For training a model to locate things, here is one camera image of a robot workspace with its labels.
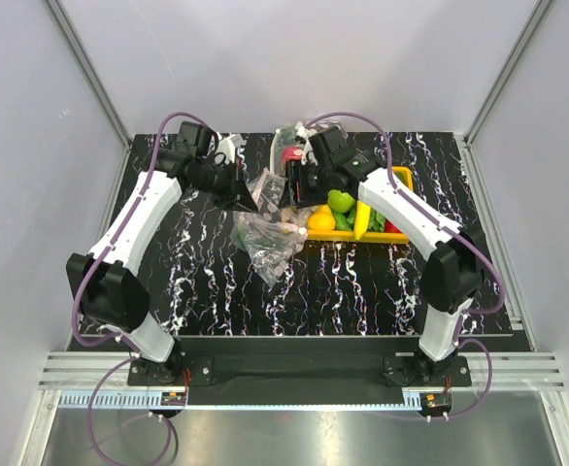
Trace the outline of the yellow fake pear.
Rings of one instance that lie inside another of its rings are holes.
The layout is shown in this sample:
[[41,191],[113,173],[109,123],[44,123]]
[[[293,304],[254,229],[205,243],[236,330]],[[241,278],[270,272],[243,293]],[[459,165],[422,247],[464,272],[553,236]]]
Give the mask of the yellow fake pear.
[[331,231],[336,228],[336,220],[331,208],[319,206],[308,218],[308,228],[316,231]]

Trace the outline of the green fake apple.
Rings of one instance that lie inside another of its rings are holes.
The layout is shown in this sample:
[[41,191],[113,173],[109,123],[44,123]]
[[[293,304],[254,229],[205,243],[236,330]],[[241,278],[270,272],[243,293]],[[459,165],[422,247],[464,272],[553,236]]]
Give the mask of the green fake apple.
[[327,204],[336,213],[345,214],[355,206],[355,199],[347,192],[332,189],[328,192]]

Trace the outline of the green fake scallion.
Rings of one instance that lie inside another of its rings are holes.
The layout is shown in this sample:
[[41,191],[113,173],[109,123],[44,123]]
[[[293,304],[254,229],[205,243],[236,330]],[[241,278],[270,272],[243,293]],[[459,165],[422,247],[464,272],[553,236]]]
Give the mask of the green fake scallion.
[[240,248],[249,252],[250,249],[280,250],[288,240],[287,233],[275,223],[242,224],[237,227]]

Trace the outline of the clear zip top bag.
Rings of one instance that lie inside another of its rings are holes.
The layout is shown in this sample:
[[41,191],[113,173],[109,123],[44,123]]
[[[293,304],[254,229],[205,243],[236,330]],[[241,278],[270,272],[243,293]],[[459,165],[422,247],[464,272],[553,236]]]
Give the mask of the clear zip top bag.
[[280,208],[285,178],[265,168],[249,184],[257,213],[233,213],[232,243],[249,258],[254,272],[273,287],[289,259],[308,239],[312,208]]

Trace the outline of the yellow fake banana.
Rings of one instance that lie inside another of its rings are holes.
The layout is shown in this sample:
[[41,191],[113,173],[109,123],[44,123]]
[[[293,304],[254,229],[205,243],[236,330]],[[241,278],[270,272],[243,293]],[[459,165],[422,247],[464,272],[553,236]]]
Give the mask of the yellow fake banana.
[[353,238],[356,241],[360,241],[367,232],[370,212],[371,208],[367,204],[361,201],[356,202],[356,213],[352,228]]

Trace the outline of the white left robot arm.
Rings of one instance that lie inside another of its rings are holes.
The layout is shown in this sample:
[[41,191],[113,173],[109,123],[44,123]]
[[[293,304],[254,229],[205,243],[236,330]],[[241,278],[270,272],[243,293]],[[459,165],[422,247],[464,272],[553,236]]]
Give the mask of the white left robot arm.
[[130,348],[137,373],[164,384],[183,374],[180,344],[150,312],[151,298],[138,280],[142,259],[161,221],[187,189],[210,195],[215,207],[254,213],[239,148],[243,138],[220,138],[195,122],[181,124],[171,148],[154,144],[151,163],[108,231],[86,254],[66,263],[73,294],[72,325],[81,317],[108,329]]

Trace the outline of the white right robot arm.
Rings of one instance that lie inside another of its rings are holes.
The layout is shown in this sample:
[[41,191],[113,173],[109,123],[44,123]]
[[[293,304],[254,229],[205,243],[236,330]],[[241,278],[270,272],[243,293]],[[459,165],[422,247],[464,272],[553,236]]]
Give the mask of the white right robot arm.
[[326,203],[329,191],[345,191],[391,221],[425,261],[419,292],[427,311],[414,355],[403,365],[407,379],[436,384],[457,354],[458,326],[485,281],[485,235],[465,228],[426,204],[398,180],[387,162],[349,145],[337,126],[300,127],[303,154],[284,165],[283,207]]

